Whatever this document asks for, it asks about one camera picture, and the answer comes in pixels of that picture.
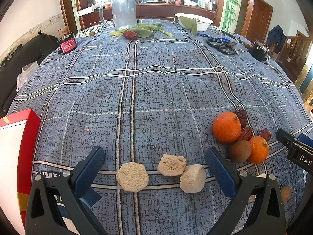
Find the blue plaid tablecloth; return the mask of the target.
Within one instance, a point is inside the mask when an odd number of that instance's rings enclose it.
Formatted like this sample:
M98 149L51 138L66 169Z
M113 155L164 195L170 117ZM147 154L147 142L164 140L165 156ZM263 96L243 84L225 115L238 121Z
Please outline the blue plaid tablecloth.
M205 165L205 151L226 144L212 133L221 113L243 108L258 135L284 129L312 137L312 120L294 83L275 62L255 60L237 43L225 55L173 21L160 21L174 37L156 32L130 41L102 28L75 38L68 54L52 52L13 100L11 114L32 109L40 118L32 178L70 170L95 146L106 161L93 189L92 210L108 234L206 234L226 209L213 175L187 194L179 178L157 171L163 154ZM143 164L148 185L123 190L116 179L122 164Z

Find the beige cake block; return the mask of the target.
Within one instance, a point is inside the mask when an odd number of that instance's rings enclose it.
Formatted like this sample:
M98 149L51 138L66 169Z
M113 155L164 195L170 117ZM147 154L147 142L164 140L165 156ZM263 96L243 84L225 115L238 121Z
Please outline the beige cake block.
M265 172L263 172L262 174L259 174L257 177L260 177L260 178L266 178L266 177L267 177L267 175L266 175L266 173L265 173Z

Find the round beige cake piece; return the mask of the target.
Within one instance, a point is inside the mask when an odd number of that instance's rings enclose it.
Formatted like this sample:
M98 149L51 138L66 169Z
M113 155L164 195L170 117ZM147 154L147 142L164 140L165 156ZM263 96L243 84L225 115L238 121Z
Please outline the round beige cake piece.
M143 164L128 162L117 171L116 179L123 190L139 192L148 185L149 176Z

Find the small brown kiwi fruit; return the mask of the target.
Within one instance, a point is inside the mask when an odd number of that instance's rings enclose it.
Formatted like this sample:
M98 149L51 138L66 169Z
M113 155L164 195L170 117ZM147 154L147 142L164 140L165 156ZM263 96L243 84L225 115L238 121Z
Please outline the small brown kiwi fruit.
M289 186L281 187L281 196L283 203L286 203L291 196L291 189Z

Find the small orange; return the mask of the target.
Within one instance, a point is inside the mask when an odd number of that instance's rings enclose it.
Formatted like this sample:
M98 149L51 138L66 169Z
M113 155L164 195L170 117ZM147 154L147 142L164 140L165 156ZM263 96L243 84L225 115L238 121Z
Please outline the small orange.
M268 156L268 143L260 136L253 137L249 143L251 146L251 154L248 161L255 164L262 163Z

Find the clear plastic bag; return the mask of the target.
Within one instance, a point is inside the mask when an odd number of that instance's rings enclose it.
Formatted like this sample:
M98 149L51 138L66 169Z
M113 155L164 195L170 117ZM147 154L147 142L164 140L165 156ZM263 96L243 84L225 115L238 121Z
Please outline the clear plastic bag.
M19 92L20 88L26 83L28 78L32 75L33 72L39 67L37 61L25 65L21 68L21 74L17 76L16 84L17 88L16 91Z

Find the large orange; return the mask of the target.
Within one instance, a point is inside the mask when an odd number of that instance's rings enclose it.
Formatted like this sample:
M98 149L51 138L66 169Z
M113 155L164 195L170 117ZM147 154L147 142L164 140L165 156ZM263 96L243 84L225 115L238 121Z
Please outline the large orange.
M233 143L241 134L241 123L233 112L223 112L213 121L213 135L221 143Z

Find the black sofa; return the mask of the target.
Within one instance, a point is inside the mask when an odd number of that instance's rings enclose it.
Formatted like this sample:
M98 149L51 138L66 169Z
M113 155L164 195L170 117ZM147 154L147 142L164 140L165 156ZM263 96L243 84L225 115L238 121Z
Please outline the black sofa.
M40 33L24 45L18 45L13 56L1 63L1 117L6 116L17 95L17 76L21 74L22 68L34 62L40 64L56 48L58 48L58 42L55 36Z

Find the black cup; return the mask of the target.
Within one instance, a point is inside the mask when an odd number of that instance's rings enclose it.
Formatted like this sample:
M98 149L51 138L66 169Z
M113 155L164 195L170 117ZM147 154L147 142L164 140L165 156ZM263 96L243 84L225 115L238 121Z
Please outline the black cup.
M248 49L248 52L256 60L264 64L269 64L270 54L269 54L268 47L264 45L263 43L259 42L258 40L254 41L254 43L252 44L252 47Z

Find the clear glass pitcher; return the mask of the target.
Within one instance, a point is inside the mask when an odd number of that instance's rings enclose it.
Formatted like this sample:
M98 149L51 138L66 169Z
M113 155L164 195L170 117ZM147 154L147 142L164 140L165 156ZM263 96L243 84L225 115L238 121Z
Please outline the clear glass pitcher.
M110 2L112 9L113 23L109 23L104 18L103 9ZM113 25L116 30L130 29L136 27L136 2L135 0L104 0L99 7L100 22L105 27Z

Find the red date by leaves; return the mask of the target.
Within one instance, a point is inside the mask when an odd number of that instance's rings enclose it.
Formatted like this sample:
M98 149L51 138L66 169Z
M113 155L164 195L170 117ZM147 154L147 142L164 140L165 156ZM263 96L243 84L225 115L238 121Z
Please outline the red date by leaves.
M139 38L137 33L131 30L124 31L123 36L128 40L137 40Z

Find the crumbly beige cake piece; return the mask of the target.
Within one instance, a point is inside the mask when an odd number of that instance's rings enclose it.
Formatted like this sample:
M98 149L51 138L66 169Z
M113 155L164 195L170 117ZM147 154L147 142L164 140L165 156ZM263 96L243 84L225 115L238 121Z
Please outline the crumbly beige cake piece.
M186 167L186 159L184 156L175 156L172 154L163 154L157 171L163 176L179 176Z

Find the red shallow box tray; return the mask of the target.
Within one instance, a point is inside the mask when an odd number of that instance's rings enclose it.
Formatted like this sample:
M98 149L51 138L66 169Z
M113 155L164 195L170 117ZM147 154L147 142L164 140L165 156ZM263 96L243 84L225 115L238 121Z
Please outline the red shallow box tray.
M19 234L25 234L39 125L32 109L1 118L1 209Z

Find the red date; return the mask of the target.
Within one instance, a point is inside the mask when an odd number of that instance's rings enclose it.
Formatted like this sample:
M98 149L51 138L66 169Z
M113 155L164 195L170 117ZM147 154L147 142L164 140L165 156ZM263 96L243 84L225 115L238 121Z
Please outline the red date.
M241 130L240 136L238 138L239 141L250 141L253 137L254 131L251 127L245 127Z
M262 137L266 142L269 142L271 139L271 132L268 129L261 130L259 136Z
M247 126L247 113L243 108L239 108L236 109L234 111L234 113L236 114L236 116L238 117L240 124L241 124L241 128L245 128Z
M139 38L137 33L131 30L124 31L123 36L128 40L137 40Z

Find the wooden door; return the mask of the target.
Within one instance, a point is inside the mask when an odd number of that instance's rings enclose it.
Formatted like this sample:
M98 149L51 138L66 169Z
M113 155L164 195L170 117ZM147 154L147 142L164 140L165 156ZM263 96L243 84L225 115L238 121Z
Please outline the wooden door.
M253 12L246 39L264 43L272 18L273 7L263 0L254 0Z

